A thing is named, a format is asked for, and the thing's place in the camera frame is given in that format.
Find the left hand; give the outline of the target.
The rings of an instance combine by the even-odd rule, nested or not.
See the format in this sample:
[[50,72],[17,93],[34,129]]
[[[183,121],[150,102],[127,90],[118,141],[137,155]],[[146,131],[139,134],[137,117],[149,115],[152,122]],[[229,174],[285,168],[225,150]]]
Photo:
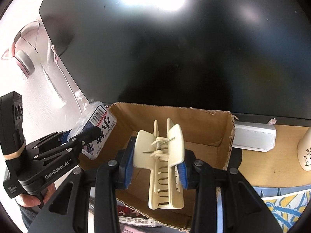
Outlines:
[[[56,191],[55,183],[50,184],[47,187],[46,194],[43,198],[43,204],[46,204]],[[15,201],[22,207],[35,207],[41,204],[41,201],[36,196],[31,196],[27,194],[20,194],[15,197]]]

